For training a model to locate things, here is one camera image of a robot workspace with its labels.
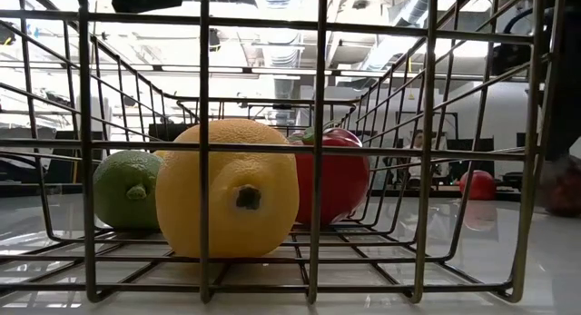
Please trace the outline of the red toy tomato green stem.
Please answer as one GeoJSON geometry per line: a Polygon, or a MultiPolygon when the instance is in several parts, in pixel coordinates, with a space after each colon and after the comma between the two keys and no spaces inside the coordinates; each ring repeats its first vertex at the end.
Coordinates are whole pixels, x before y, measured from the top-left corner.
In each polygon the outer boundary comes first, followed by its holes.
{"type": "MultiPolygon", "coordinates": [[[[300,207],[296,221],[309,226],[313,208],[313,156],[295,155],[300,187],[300,207]]],[[[328,226],[346,218],[366,197],[369,186],[369,159],[366,155],[323,155],[320,225],[328,226]]]]}

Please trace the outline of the orange-yellow toy citrus fruit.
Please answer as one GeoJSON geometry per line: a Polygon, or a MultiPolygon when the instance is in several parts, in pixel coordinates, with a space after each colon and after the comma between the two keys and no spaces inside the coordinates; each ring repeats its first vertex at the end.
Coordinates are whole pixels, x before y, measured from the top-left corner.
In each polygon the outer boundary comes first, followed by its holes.
{"type": "MultiPolygon", "coordinates": [[[[167,151],[156,180],[159,226],[180,256],[200,255],[200,157],[167,151]]],[[[289,153],[209,154],[209,253],[260,257],[289,234],[300,203],[295,157],[289,153]]]]}

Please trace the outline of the light green toy lime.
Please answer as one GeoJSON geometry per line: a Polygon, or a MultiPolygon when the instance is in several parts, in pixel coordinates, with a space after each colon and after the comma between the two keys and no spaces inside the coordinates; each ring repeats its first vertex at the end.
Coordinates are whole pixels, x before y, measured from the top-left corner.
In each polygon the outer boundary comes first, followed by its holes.
{"type": "Polygon", "coordinates": [[[115,229],[157,230],[155,187],[162,158],[124,150],[105,158],[94,171],[94,213],[115,229]]]}

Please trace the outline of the person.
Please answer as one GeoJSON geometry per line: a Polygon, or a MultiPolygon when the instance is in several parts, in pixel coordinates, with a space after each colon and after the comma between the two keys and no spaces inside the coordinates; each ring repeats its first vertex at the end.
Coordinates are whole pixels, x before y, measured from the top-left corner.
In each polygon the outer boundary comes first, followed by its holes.
{"type": "MultiPolygon", "coordinates": [[[[417,130],[414,133],[414,139],[409,145],[411,149],[422,150],[423,149],[423,131],[417,130]]],[[[420,187],[421,180],[421,158],[411,157],[409,163],[413,163],[413,166],[408,167],[407,174],[407,185],[406,188],[409,190],[418,190],[420,187]]],[[[447,162],[436,163],[431,166],[432,179],[444,179],[449,175],[449,166],[447,162]]]]}

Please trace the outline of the red toy apple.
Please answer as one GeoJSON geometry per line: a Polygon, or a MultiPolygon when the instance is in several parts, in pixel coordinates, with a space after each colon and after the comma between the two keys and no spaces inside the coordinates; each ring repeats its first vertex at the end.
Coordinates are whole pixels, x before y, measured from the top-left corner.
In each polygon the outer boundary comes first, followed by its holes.
{"type": "Polygon", "coordinates": [[[496,198],[497,185],[494,177],[482,170],[475,170],[468,193],[469,200],[493,201],[496,198]]]}

